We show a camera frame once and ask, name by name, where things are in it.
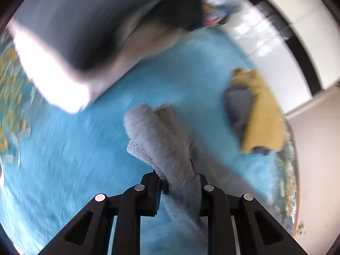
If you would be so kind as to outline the grey sweatshirt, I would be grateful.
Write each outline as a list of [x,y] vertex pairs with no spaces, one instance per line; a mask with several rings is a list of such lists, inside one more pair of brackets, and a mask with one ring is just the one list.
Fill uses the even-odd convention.
[[245,179],[194,144],[172,106],[138,105],[125,113],[124,126],[130,139],[127,151],[151,166],[168,185],[161,200],[175,232],[169,247],[172,254],[207,252],[207,221],[199,217],[201,174],[229,195],[252,193],[267,204]]

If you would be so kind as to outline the hanging green plant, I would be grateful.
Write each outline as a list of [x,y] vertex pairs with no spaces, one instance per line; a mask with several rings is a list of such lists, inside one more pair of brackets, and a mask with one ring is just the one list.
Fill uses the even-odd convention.
[[297,225],[297,230],[296,230],[296,234],[297,235],[302,235],[302,234],[306,234],[307,232],[305,231],[305,225],[303,222],[300,222]]

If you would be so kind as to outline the yellow knitted sweater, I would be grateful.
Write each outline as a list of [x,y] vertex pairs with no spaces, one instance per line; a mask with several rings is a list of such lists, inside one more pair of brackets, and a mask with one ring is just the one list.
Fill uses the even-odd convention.
[[241,152],[251,154],[259,149],[281,151],[286,139],[285,120],[277,100],[259,72],[236,68],[231,86],[244,86],[252,98],[241,136]]

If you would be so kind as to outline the folded pink beige garment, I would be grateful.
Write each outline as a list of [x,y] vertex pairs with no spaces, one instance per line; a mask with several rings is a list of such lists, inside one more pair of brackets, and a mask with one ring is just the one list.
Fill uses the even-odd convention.
[[173,47],[185,34],[180,28],[145,22],[116,55],[93,66],[77,66],[17,21],[12,20],[8,30],[28,79],[49,104],[70,114],[90,106],[139,62]]

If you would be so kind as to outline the white black wardrobe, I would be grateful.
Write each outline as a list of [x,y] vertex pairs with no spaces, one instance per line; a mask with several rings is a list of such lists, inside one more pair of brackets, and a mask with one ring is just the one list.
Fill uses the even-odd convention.
[[339,9],[332,0],[245,0],[223,29],[285,113],[339,81]]

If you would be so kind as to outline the folded dark grey garment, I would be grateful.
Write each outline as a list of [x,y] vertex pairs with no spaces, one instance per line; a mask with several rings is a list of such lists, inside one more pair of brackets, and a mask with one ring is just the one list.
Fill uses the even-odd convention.
[[24,0],[12,20],[77,66],[93,66],[118,50],[119,27],[149,3],[147,17],[188,31],[203,25],[202,0]]

